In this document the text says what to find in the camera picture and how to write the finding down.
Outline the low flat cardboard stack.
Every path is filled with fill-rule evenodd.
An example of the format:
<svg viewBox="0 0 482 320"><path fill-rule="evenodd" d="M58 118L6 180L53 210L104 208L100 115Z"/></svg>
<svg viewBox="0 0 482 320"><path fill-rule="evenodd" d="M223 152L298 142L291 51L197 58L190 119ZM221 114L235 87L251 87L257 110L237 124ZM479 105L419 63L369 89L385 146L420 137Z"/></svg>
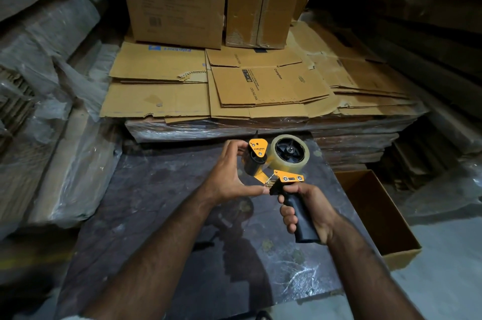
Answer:
<svg viewBox="0 0 482 320"><path fill-rule="evenodd" d="M322 131L311 132L311 135L332 166L376 163L399 137L398 133L327 135Z"/></svg>

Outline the plain flat cardboard sheet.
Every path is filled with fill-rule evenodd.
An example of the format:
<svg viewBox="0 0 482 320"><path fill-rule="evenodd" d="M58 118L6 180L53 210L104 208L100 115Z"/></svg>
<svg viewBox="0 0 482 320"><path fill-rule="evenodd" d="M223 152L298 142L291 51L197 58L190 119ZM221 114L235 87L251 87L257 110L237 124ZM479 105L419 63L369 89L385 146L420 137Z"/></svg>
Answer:
<svg viewBox="0 0 482 320"><path fill-rule="evenodd" d="M113 82L99 115L110 118L209 116L208 85Z"/></svg>

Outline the clear packing tape roll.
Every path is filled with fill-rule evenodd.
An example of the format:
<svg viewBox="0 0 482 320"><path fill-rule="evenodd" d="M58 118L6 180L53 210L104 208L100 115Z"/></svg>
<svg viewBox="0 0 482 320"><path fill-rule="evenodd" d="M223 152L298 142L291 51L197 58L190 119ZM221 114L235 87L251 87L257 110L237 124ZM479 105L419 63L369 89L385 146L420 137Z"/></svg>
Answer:
<svg viewBox="0 0 482 320"><path fill-rule="evenodd" d="M300 173L310 159L307 144L300 138L282 134L276 136L267 149L268 168L289 173Z"/></svg>

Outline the small flat cardboard flap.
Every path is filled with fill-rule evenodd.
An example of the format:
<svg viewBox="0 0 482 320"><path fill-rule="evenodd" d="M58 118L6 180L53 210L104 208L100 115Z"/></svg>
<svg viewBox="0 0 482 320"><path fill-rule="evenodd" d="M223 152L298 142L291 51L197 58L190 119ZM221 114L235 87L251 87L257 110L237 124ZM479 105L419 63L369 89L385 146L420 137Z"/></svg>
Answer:
<svg viewBox="0 0 482 320"><path fill-rule="evenodd" d="M283 67L302 62L291 49L234 48L205 49L214 67Z"/></svg>

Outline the yellow black tape dispenser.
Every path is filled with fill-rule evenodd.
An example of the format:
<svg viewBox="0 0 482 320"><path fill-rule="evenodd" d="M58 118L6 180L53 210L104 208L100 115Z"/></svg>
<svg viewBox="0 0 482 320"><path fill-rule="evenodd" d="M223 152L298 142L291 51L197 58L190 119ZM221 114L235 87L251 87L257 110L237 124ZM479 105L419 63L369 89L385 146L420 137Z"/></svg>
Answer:
<svg viewBox="0 0 482 320"><path fill-rule="evenodd" d="M256 179L262 186L269 188L270 195L278 196L284 194L283 188L285 186L304 182L305 178L302 171L300 173L289 173L268 168L267 149L269 143L266 139L261 138L258 132L255 132L254 136L249 139L248 148L240 161L247 176ZM296 243L319 244L316 229L301 196L297 193L288 193L286 204L296 209L299 218L299 226L294 234Z"/></svg>

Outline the person's left forearm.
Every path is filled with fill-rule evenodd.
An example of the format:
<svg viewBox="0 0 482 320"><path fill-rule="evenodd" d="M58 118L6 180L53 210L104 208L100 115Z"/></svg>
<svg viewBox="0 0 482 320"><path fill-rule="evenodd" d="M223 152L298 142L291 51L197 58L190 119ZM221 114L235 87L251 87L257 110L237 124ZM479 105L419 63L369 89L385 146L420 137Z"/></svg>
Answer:
<svg viewBox="0 0 482 320"><path fill-rule="evenodd" d="M165 314L216 190L198 188L123 264L81 316L92 320L160 320Z"/></svg>

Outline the plastic-wrapped cardboard bundles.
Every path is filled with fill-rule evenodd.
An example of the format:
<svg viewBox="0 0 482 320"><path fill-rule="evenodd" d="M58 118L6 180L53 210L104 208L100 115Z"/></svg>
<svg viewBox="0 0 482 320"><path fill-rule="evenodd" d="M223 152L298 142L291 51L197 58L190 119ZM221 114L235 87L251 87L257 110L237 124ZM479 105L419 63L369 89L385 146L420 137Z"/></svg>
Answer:
<svg viewBox="0 0 482 320"><path fill-rule="evenodd" d="M119 51L111 0L43 0L0 23L0 240L88 219L122 154L100 118Z"/></svg>

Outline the plastic-wrapped flat cardboard stack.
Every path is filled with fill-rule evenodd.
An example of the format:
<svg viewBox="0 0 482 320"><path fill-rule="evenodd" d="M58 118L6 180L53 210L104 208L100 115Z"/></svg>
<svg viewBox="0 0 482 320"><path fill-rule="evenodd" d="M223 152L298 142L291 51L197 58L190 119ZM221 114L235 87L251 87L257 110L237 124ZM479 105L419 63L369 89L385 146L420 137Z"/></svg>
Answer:
<svg viewBox="0 0 482 320"><path fill-rule="evenodd" d="M167 123L162 119L129 119L124 123L137 143L188 142L274 134L342 136L399 133L428 108L418 101L413 105L382 106L374 109L340 109L321 117L280 117L260 120L205 119Z"/></svg>

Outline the clear plastic sheet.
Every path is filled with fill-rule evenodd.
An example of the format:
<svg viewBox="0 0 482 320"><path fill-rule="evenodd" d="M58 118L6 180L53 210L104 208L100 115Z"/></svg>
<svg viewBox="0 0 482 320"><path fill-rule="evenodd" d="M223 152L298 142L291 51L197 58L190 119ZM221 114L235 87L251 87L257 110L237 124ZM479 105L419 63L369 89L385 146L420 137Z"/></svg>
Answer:
<svg viewBox="0 0 482 320"><path fill-rule="evenodd" d="M399 206L399 211L405 217L423 217L472 204L482 206L482 153L425 184Z"/></svg>

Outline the person's right forearm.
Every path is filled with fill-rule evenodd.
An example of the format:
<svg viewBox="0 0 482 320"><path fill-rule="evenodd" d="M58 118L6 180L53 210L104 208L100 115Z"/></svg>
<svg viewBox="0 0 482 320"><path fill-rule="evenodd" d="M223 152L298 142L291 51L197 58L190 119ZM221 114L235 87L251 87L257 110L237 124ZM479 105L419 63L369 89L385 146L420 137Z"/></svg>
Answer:
<svg viewBox="0 0 482 320"><path fill-rule="evenodd" d="M425 320L351 222L334 213L322 228L354 320Z"/></svg>

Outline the flat cardboard with blue print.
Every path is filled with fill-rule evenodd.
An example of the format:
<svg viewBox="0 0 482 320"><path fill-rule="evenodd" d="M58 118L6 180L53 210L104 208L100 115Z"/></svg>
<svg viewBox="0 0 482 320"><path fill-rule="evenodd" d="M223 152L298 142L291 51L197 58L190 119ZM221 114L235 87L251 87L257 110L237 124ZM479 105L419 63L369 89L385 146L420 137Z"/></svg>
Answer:
<svg viewBox="0 0 482 320"><path fill-rule="evenodd" d="M205 50L123 42L109 76L125 83L207 83Z"/></svg>

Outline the wide creased flat cardboard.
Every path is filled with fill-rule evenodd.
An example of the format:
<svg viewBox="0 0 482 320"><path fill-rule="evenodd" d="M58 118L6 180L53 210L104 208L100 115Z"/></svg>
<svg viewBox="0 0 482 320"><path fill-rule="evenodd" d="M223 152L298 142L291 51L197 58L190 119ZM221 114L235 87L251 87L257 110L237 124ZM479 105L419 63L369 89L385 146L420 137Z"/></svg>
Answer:
<svg viewBox="0 0 482 320"><path fill-rule="evenodd" d="M397 72L348 30L297 21L287 43L297 45L335 93L410 98Z"/></svg>

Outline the dark stacked cardboard pile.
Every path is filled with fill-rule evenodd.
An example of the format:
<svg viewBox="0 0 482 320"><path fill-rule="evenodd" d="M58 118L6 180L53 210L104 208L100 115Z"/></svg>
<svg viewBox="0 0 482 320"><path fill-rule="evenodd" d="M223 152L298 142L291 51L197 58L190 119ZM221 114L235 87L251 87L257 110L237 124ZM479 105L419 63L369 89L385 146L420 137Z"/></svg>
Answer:
<svg viewBox="0 0 482 320"><path fill-rule="evenodd" d="M433 93L437 128L465 154L482 153L482 0L321 0L339 25Z"/></svg>

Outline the person's left hand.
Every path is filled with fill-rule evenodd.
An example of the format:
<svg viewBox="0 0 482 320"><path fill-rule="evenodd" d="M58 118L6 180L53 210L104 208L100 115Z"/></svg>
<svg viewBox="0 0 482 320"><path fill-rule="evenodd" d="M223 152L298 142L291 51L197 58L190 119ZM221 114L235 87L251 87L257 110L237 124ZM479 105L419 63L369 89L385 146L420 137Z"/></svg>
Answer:
<svg viewBox="0 0 482 320"><path fill-rule="evenodd" d="M243 183L238 177L237 159L247 148L248 143L243 140L225 142L216 165L202 184L202 191L213 205L241 197L238 186Z"/></svg>

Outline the person's right hand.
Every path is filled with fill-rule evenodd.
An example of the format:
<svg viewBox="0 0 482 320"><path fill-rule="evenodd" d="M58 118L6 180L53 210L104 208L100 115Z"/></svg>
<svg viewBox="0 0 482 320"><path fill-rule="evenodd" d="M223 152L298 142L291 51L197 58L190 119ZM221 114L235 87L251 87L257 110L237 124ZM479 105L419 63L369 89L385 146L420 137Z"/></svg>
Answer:
<svg viewBox="0 0 482 320"><path fill-rule="evenodd" d="M316 229L318 242L327 245L333 236L334 225L340 217L323 192L317 186L303 182L287 185L283 189L284 192L297 193L301 196Z"/></svg>

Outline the open empty cardboard box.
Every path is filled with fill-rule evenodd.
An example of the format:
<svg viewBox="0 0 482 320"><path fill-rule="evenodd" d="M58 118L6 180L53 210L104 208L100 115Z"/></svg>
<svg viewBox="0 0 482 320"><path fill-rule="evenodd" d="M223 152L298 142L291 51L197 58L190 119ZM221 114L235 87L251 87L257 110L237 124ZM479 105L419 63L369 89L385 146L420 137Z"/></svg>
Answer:
<svg viewBox="0 0 482 320"><path fill-rule="evenodd" d="M408 267L422 246L375 173L359 170L334 174L389 270Z"/></svg>

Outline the flat cardboard with black label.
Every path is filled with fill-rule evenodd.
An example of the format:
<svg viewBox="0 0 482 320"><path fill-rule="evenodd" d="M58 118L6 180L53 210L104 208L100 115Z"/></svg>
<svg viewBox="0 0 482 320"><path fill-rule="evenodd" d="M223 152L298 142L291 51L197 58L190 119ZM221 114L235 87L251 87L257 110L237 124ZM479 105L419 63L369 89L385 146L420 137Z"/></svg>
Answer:
<svg viewBox="0 0 482 320"><path fill-rule="evenodd" d="M333 95L315 68L300 62L271 67L211 67L209 77L223 108L306 104Z"/></svg>

